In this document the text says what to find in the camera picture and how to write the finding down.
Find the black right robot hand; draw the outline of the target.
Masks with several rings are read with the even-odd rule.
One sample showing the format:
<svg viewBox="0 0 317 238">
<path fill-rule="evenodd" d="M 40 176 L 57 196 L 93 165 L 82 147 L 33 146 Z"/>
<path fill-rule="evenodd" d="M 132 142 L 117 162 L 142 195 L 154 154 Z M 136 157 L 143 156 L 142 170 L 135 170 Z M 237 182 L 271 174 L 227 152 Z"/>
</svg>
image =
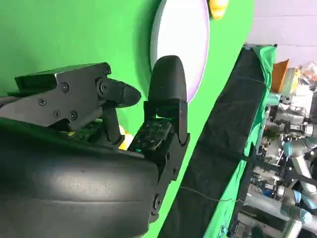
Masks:
<svg viewBox="0 0 317 238">
<path fill-rule="evenodd" d="M 141 94 L 110 73 L 101 62 L 18 76 L 1 97 L 1 237 L 138 238 L 158 218 L 190 141 L 184 67 L 156 61 L 126 150 L 116 110 Z"/>
</svg>

